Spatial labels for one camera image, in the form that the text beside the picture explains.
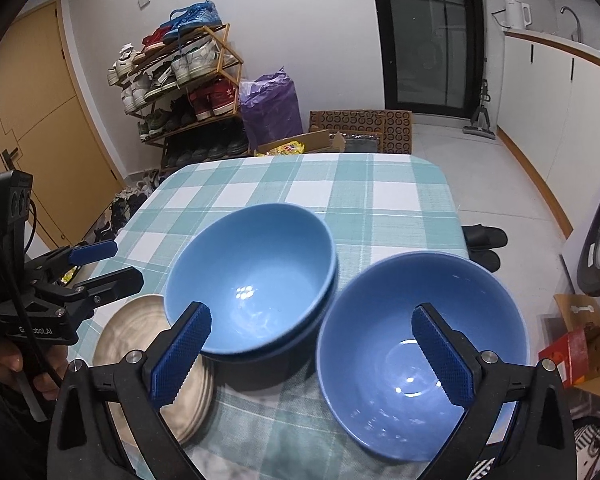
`red sneaker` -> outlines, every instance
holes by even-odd
[[[198,91],[193,91],[189,94],[189,102],[193,106],[193,110],[196,113],[196,118],[199,121],[208,119],[213,115],[211,104],[209,103],[209,99],[207,99],[206,95],[199,95]]]
[[[171,30],[171,25],[163,25],[155,29],[154,33],[150,36],[147,36],[142,40],[142,44],[144,45],[143,52],[151,52],[157,48],[164,47],[164,43],[162,42],[162,38],[164,35]]]
[[[220,79],[204,89],[208,95],[214,115],[222,115],[234,109],[235,86],[228,79]]]

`purple bag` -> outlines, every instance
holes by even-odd
[[[240,113],[252,150],[302,133],[296,86],[284,68],[240,83]]]

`beige plate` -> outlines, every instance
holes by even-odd
[[[148,294],[129,301],[107,323],[93,355],[93,365],[117,363],[131,350],[146,350],[154,338],[169,329],[164,301],[159,294]],[[198,356],[173,404],[160,409],[178,442],[193,436],[206,416],[213,397],[214,378],[208,359]],[[111,415],[120,438],[133,446],[136,441],[126,423],[122,407],[110,403]]]

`door handle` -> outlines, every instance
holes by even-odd
[[[4,163],[7,165],[7,168],[10,170],[15,170],[15,166],[13,165],[13,157],[17,155],[18,149],[16,148],[11,153],[8,150],[2,151],[2,158],[4,159]]]

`floor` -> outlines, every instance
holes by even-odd
[[[565,330],[553,296],[571,289],[560,259],[565,238],[546,203],[500,140],[416,124],[413,155],[445,173],[462,225],[507,233],[509,244],[496,250],[502,261],[496,276],[525,318],[534,361]]]

